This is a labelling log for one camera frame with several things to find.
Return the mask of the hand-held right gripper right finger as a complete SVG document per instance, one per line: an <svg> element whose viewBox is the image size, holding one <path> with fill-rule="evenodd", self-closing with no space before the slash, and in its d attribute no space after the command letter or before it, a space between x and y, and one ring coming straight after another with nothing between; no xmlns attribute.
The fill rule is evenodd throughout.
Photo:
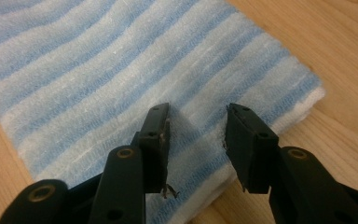
<svg viewBox="0 0 358 224"><path fill-rule="evenodd" d="M278 142L277 134L252 109L237 104L227 107L226 153L243 190L269 192L269 164Z"/></svg>

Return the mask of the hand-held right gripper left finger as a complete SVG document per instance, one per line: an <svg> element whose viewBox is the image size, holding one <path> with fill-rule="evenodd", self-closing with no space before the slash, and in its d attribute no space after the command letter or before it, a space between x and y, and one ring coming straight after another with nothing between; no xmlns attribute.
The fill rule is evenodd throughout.
<svg viewBox="0 0 358 224"><path fill-rule="evenodd" d="M145 193L160 193L166 186L170 150L170 105L152 106L132 143L142 150Z"/></svg>

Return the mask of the blue white striped towel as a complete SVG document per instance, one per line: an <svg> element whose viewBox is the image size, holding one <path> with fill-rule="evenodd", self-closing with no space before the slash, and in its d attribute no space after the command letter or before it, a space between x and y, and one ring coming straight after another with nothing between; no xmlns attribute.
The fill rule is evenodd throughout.
<svg viewBox="0 0 358 224"><path fill-rule="evenodd" d="M148 196L147 224L186 224L234 180L227 105L281 132L323 96L226 0L0 0L0 124L34 179L97 175L152 106L169 105L179 195Z"/></svg>

